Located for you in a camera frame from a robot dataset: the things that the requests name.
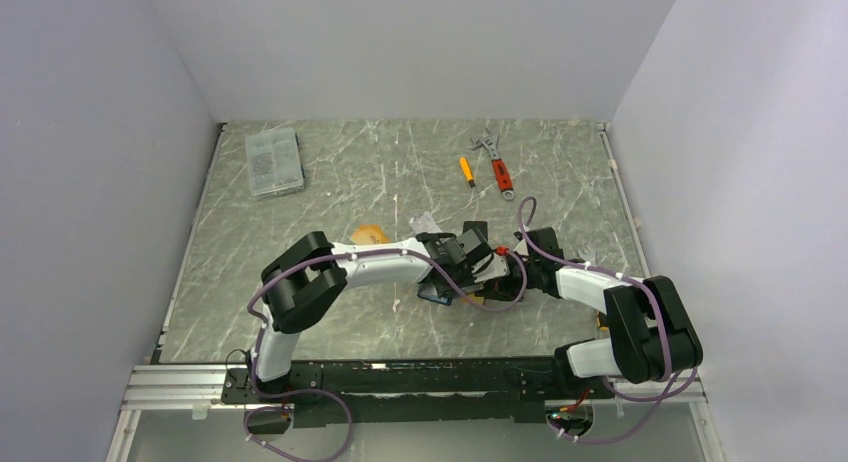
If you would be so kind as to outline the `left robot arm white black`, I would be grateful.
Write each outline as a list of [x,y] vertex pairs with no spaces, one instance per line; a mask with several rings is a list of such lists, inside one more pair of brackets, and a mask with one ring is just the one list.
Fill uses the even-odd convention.
[[248,389],[264,402],[285,393],[300,334],[346,290],[415,283],[426,295],[449,300],[509,273],[508,256],[497,253],[473,226],[459,235],[424,232],[376,245],[334,243],[322,231],[310,232],[261,272],[263,308],[256,315],[262,326]]

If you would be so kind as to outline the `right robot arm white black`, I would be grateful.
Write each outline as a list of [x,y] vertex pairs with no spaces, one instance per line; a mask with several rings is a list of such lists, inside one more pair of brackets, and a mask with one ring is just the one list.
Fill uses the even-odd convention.
[[549,227],[518,233],[517,238],[526,249],[521,259],[528,289],[584,304],[608,328],[603,339],[554,351],[550,374],[557,393],[574,397],[590,379],[600,377],[660,382],[702,363],[702,344],[670,278],[631,278],[586,261],[566,260]]

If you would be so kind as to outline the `blue leather card holder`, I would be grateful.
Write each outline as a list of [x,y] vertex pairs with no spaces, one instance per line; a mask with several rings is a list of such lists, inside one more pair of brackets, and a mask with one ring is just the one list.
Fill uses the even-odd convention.
[[419,285],[416,296],[431,303],[451,306],[457,294],[449,285],[428,282]]

